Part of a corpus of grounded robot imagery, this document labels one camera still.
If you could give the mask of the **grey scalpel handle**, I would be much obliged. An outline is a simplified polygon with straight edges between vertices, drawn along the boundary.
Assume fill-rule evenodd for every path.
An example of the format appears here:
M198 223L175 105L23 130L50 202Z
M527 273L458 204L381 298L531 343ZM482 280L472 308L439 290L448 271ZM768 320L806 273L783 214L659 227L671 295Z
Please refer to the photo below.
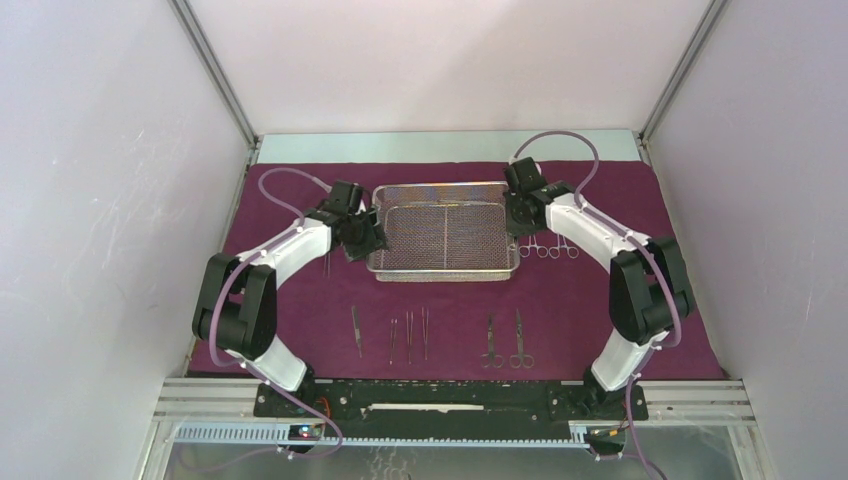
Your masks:
M357 347L358 357L360 359L362 359L364 357L363 339L362 339L361 327L360 327L360 316L359 316L358 308L355 305L353 305L351 307L351 316L352 316L354 338L355 338L355 344L356 344L356 347Z

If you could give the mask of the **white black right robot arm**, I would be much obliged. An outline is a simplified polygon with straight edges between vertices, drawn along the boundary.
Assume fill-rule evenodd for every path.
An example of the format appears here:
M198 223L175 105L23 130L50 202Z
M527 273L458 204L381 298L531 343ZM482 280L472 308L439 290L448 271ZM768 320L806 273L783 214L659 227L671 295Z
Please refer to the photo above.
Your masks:
M570 240L609 275L613 330L581 392L585 411L606 418L620 407L620 390L653 351L681 343L682 322L696 308L679 244L626 227L563 182L522 186L510 181L504 197L510 234L549 230Z

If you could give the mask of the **maroon surgical wrap cloth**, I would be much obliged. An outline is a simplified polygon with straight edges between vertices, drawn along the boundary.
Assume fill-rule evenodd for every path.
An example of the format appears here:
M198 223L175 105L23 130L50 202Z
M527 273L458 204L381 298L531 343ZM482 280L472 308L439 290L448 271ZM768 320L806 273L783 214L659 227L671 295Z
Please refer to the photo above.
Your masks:
M357 182L374 189L402 183L497 181L494 162L434 164L306 164L289 173L256 165L247 175L225 243L236 254L287 228L296 210L316 206L323 183ZM323 276L322 260L310 262L278 295L278 334L323 378L428 380L577 380L603 349L612 330L609 279L591 258L523 259L506 281L484 283L383 283L362 262L341 251ZM358 308L364 357L355 344L351 307ZM429 309L429 359L423 359L421 309ZM515 312L523 322L531 369L513 369ZM412 364L407 364L405 318L414 313ZM495 346L505 363L483 368L486 319L494 314ZM389 323L398 319L394 363Z

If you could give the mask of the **steel forceps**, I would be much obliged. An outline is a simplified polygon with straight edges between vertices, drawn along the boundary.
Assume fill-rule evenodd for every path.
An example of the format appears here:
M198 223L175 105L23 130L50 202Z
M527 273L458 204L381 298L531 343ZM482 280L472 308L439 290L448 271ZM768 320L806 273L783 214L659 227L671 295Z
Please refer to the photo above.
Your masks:
M531 369L535 365L535 359L525 350L523 322L519 309L515 312L515 335L516 352L509 357L510 367L513 369Z
M495 346L494 314L489 313L486 319L486 351L480 356L483 368L502 368L505 359L498 354Z
M531 255L535 255L537 258L547 258L549 256L549 249L538 243L535 234L530 235L525 244L518 246L518 252L522 258L529 258Z

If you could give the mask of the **steel instrument tray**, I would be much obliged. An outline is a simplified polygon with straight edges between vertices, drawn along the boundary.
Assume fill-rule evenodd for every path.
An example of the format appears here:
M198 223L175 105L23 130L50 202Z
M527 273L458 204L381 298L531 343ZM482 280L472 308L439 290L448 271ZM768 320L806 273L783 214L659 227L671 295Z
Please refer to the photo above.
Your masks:
M381 282L494 282L520 265L506 229L505 182L382 185L373 193L387 248L369 255Z

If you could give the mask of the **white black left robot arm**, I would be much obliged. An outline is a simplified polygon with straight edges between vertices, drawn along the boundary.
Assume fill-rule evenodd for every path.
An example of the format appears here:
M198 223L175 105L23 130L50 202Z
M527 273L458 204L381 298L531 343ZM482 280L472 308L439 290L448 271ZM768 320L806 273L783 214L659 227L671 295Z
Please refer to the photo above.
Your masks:
M264 244L238 255L218 253L207 262L192 319L192 333L211 354L224 351L279 387L277 402L292 416L316 403L304 382L308 364L277 335L278 290L308 263L341 247L359 261L387 247L377 209L324 201Z

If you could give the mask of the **steel surgical scissors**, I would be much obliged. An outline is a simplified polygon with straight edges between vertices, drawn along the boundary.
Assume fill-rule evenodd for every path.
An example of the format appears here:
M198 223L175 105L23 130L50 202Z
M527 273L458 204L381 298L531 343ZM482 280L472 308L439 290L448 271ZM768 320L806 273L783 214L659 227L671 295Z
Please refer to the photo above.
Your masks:
M576 259L579 257L579 249L569 245L564 236L556 235L555 243L548 247L548 257L559 259L563 256L569 259Z

